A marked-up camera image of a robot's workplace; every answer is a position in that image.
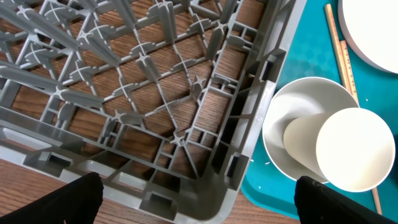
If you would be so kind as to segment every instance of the dish rack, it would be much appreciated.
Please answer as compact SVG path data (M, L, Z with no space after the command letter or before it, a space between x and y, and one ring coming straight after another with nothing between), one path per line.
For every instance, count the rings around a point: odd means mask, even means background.
M14 28L0 32L7 58L0 61L0 158L64 182L97 172L105 198L170 222L220 223L233 207L306 0L260 1L266 7L258 29L237 21L243 0L154 0L143 16L134 10L138 2L0 2L0 18ZM104 21L107 12L122 24ZM181 14L192 20L187 29L176 23ZM141 31L154 26L161 27L160 40L143 38ZM178 47L193 36L204 49L198 58ZM115 47L116 39L122 44ZM178 60L171 68L156 59L165 48L174 54L163 58ZM230 49L243 55L235 77L220 68ZM202 63L210 64L209 76L192 75ZM98 81L105 85L98 88ZM185 94L176 94L183 82ZM18 108L22 91L32 103L44 95L43 111ZM153 94L160 99L154 104ZM206 109L217 97L225 99L217 103L222 115ZM184 127L179 106L194 108ZM89 114L80 118L87 127L74 125L78 113ZM204 124L213 116L220 117L216 129ZM93 118L101 122L91 127ZM165 120L171 131L157 131ZM98 126L99 135L90 134ZM198 163L193 148L205 159ZM181 153L190 174L174 169Z

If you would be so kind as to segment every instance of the teal plastic tray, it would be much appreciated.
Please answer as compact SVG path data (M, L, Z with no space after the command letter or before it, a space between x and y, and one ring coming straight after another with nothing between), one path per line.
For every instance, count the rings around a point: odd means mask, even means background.
M337 21L337 1L307 1L277 89L302 77L317 76L340 81L323 9L324 5L328 3L332 4ZM398 139L398 75L376 70L363 62L351 49L349 49L349 56L359 104L362 108L371 110L384 119L391 128L394 138ZM252 203L259 207L298 218L294 205L295 182L280 173L270 161L260 135L241 190ZM395 163L392 172L378 187L378 190L383 215L398 222L396 167ZM339 190L331 184L327 184L327 186L376 211L370 191L350 193Z

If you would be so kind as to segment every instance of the white cup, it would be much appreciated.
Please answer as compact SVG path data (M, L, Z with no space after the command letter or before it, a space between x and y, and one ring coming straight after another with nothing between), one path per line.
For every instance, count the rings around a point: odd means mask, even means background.
M388 125L362 108L297 118L284 132L284 145L296 161L349 192L377 187L395 158Z

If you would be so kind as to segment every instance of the black object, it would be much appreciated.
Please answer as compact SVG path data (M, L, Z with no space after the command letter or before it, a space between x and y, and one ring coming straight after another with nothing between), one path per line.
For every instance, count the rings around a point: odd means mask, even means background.
M396 223L335 192L310 177L296 183L294 203L298 217L307 223Z
M0 218L1 224L91 224L102 204L103 184L89 173Z

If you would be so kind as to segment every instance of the white plate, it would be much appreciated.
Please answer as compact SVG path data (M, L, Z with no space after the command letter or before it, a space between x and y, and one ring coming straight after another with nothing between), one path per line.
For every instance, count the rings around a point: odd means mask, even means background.
M287 153L283 144L284 131L295 118L357 107L345 88L326 78L307 77L289 83L273 97L262 125L262 139L269 158L292 180L307 175L321 183L327 182Z
M398 1L340 0L338 18L349 46L366 63L398 73Z

